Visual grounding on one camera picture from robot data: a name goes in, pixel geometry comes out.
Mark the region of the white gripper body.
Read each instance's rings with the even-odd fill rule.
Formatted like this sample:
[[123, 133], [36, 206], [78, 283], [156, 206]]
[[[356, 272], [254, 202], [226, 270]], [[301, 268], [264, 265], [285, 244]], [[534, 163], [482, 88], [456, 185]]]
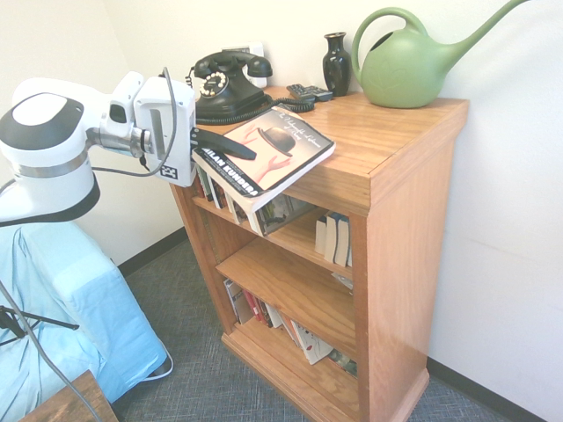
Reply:
[[195, 124], [194, 91], [187, 84], [153, 76], [134, 101], [135, 125], [150, 132], [146, 164], [159, 178], [177, 186], [194, 180], [190, 131]]

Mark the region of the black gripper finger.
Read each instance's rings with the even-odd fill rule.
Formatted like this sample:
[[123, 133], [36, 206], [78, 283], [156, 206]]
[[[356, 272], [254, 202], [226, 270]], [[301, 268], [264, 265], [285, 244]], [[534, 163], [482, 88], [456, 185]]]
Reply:
[[191, 129], [191, 144], [194, 147], [212, 149], [244, 160], [254, 160], [257, 156], [253, 150], [243, 144], [197, 127]]

